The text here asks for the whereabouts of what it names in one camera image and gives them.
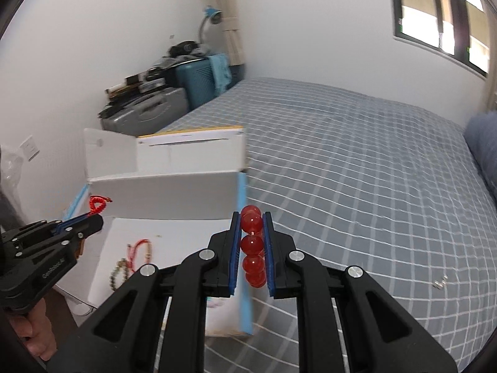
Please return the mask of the person's left hand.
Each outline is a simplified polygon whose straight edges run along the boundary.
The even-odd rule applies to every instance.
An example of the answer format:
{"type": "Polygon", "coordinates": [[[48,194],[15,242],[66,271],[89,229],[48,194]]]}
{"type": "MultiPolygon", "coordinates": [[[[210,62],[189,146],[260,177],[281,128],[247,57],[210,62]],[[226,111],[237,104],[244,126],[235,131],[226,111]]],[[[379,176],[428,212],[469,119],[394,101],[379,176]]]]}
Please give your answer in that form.
{"type": "Polygon", "coordinates": [[[48,361],[57,351],[51,321],[46,316],[46,302],[41,299],[25,316],[8,315],[13,330],[25,340],[27,350],[41,360],[48,361]]]}

